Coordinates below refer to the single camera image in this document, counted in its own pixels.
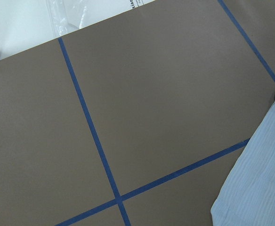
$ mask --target blue tape strip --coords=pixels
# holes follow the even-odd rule
[[[251,39],[249,38],[249,36],[246,34],[246,32],[240,26],[240,24],[235,19],[234,15],[228,9],[228,7],[223,2],[223,0],[218,0],[218,2],[221,5],[221,7],[224,9],[224,11],[226,12],[226,14],[228,15],[228,17],[231,19],[231,21],[233,22],[233,24],[236,26],[236,28],[238,29],[238,31],[240,32],[240,34],[244,37],[244,39],[246,40],[247,44],[249,44],[249,46],[252,49],[252,51],[256,54],[256,56],[258,57],[259,61],[263,64],[263,66],[265,67],[265,69],[269,73],[270,77],[275,82],[275,74],[274,74],[273,70],[271,70],[271,68],[269,67],[269,65],[267,64],[267,62],[263,58],[263,56],[260,54],[260,52],[258,51],[258,49],[256,48],[256,46],[254,45],[254,43],[251,41]]]
[[[79,215],[77,215],[77,216],[75,216],[73,218],[70,218],[70,219],[68,219],[68,220],[66,220],[66,221],[64,221],[64,222],[62,222],[60,224],[57,224],[56,226],[69,226],[69,225],[72,225],[72,224],[74,224],[74,223],[76,223],[76,222],[78,222],[80,220],[88,218],[91,215],[99,213],[99,212],[101,212],[101,211],[103,211],[103,210],[105,210],[105,209],[107,209],[109,207],[112,207],[112,206],[116,205],[116,204],[117,204],[117,202],[116,202],[115,199],[111,200],[111,201],[106,202],[106,203],[104,203],[104,204],[102,204],[100,206],[97,206],[97,207],[95,207],[95,208],[93,208],[91,210],[88,210],[88,211],[86,211],[84,213],[81,213],[81,214],[79,214]]]
[[[222,156],[224,156],[226,154],[229,154],[229,153],[231,153],[231,152],[233,152],[233,151],[235,151],[235,150],[237,150],[239,148],[242,148],[242,147],[244,147],[244,146],[247,145],[247,143],[248,143],[249,140],[250,139],[244,140],[244,141],[242,141],[242,142],[240,142],[240,143],[238,143],[236,145],[233,145],[233,146],[231,146],[231,147],[229,147],[227,149],[224,149],[224,150],[222,150],[220,152],[217,152],[217,153],[215,153],[215,154],[213,154],[213,155],[211,155],[209,157],[206,157],[206,158],[204,158],[204,159],[202,159],[202,160],[200,160],[198,162],[195,162],[192,165],[189,165],[189,166],[186,166],[184,168],[181,168],[181,169],[179,169],[179,170],[177,170],[177,171],[175,171],[173,173],[170,173],[170,174],[168,174],[168,175],[166,175],[166,176],[164,176],[164,177],[162,177],[160,179],[157,179],[157,180],[155,180],[155,181],[153,181],[153,182],[151,182],[151,183],[149,183],[147,185],[139,187],[139,188],[137,188],[137,189],[135,189],[135,190],[133,190],[131,192],[128,192],[127,194],[121,196],[122,200],[124,201],[124,200],[130,199],[133,196],[136,196],[136,195],[141,194],[141,193],[143,193],[145,191],[148,191],[151,188],[154,188],[154,187],[156,187],[158,185],[161,185],[161,184],[163,184],[163,183],[165,183],[165,182],[167,182],[169,180],[177,178],[180,175],[183,175],[183,174],[185,174],[185,173],[187,173],[189,171],[192,171],[192,170],[194,170],[194,169],[196,169],[196,168],[198,168],[198,167],[200,167],[200,166],[202,166],[204,164],[207,164],[207,163],[209,163],[209,162],[211,162],[213,160],[216,160],[216,159],[218,159],[218,158],[220,158],[220,157],[222,157]]]
[[[58,38],[58,41],[59,41],[60,48],[61,48],[61,50],[62,50],[64,59],[65,59],[65,62],[66,62],[68,71],[69,71],[69,73],[70,73],[70,75],[71,75],[71,78],[72,78],[72,81],[73,81],[73,85],[75,86],[75,89],[76,89],[76,92],[77,92],[77,95],[78,95],[80,104],[81,104],[81,106],[82,106],[82,109],[83,109],[83,112],[84,112],[86,121],[87,121],[87,123],[88,123],[88,125],[89,125],[90,132],[91,132],[91,134],[92,134],[92,137],[94,138],[94,141],[95,141],[97,150],[98,150],[98,152],[99,152],[99,155],[100,155],[102,164],[103,164],[103,166],[104,166],[105,172],[106,172],[106,174],[107,174],[107,177],[108,177],[110,186],[111,186],[111,188],[112,188],[112,190],[113,190],[113,194],[114,194],[115,199],[116,199],[116,201],[117,201],[117,203],[118,203],[118,206],[119,206],[119,209],[120,209],[122,218],[123,218],[123,220],[124,220],[125,226],[130,226],[131,224],[130,224],[130,221],[129,221],[127,212],[125,211],[125,207],[124,207],[124,205],[123,205],[123,203],[122,203],[122,201],[121,201],[121,199],[120,199],[119,190],[118,190],[117,185],[116,185],[116,183],[115,183],[115,180],[114,180],[114,178],[113,178],[113,174],[112,174],[112,172],[111,172],[111,170],[110,170],[108,161],[107,161],[107,159],[106,159],[104,150],[103,150],[102,145],[101,145],[101,143],[100,143],[100,139],[99,139],[98,134],[97,134],[97,132],[96,132],[96,128],[95,128],[95,126],[94,126],[94,123],[93,123],[93,121],[92,121],[92,119],[91,119],[89,110],[88,110],[88,108],[87,108],[86,102],[85,102],[84,97],[83,97],[83,94],[82,94],[82,92],[81,92],[81,88],[80,88],[79,83],[78,83],[78,81],[77,81],[75,72],[73,71],[73,66],[72,66],[72,63],[71,63],[71,61],[70,61],[70,59],[69,59],[69,56],[68,56],[68,54],[67,54],[67,51],[66,51],[64,42],[63,42],[62,38]]]

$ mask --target plastic bag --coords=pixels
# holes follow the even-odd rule
[[[85,27],[88,0],[47,0],[55,37]]]

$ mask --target striped fabric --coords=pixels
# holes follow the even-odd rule
[[[275,102],[221,188],[214,226],[275,226]]]

